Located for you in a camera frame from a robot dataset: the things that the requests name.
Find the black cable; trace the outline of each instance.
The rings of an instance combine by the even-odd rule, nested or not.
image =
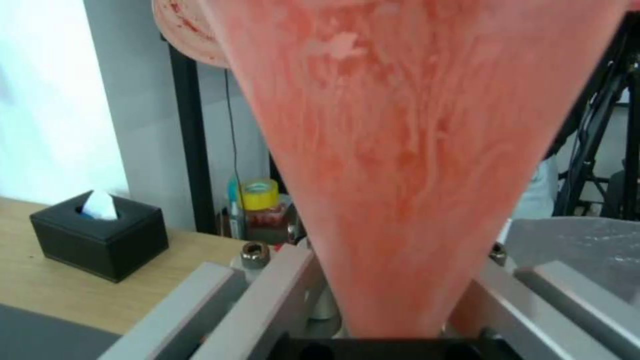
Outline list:
[[[598,90],[593,93],[591,99],[587,101],[586,111],[583,113],[582,118],[580,119],[580,124],[575,131],[575,138],[573,139],[573,146],[571,149],[571,155],[569,157],[569,168],[567,169],[567,176],[564,180],[567,185],[567,200],[564,203],[563,215],[567,215],[567,211],[569,210],[569,202],[571,202],[572,196],[572,181],[573,181],[573,161],[575,160],[576,150],[578,146],[578,142],[582,143],[581,136],[586,131],[589,123],[591,122],[591,117],[595,116],[595,114],[600,111],[601,106],[607,106],[608,104],[603,104],[603,101],[606,96],[607,87],[611,85],[611,81],[615,76],[617,68],[620,66],[620,62],[623,60],[623,56],[625,54],[625,48],[627,45],[628,34],[625,34],[621,40],[621,45],[617,48],[617,52],[612,56],[612,60],[609,62],[609,70],[607,74],[602,78],[600,82],[600,86]]]
[[[236,177],[236,184],[238,194],[240,196],[240,204],[242,204],[242,211],[244,211],[244,197],[242,194],[242,182],[240,182],[240,175],[238,175],[238,150],[236,145],[236,129],[234,127],[234,114],[231,111],[231,96],[229,95],[229,74],[228,70],[225,69],[225,92],[227,94],[227,111],[229,112],[229,125],[231,126],[231,144],[234,148],[234,175]],[[243,234],[246,238],[246,216],[243,214]]]

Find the white tissue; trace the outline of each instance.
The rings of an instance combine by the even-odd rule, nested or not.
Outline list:
[[[97,220],[116,220],[113,198],[102,190],[94,190],[82,207],[82,213]]]

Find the plastic bottle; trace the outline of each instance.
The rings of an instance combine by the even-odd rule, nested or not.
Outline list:
[[[244,218],[242,211],[238,208],[237,202],[231,203],[231,212],[229,213],[229,227],[231,228],[231,237],[234,239],[244,239]]]

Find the wooden desk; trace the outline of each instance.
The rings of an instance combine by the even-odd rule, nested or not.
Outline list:
[[[29,215],[0,198],[0,304],[124,334],[203,261],[228,265],[243,243],[169,230],[169,249],[119,284],[44,258]]]

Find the white wall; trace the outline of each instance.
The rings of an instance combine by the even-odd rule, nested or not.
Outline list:
[[[194,229],[167,44],[150,1],[85,0],[131,198],[163,209],[166,223]],[[223,72],[198,66],[216,211],[232,174]],[[267,150],[240,91],[232,105],[241,178],[268,174]]]
[[[0,196],[128,187],[81,0],[0,2]]]

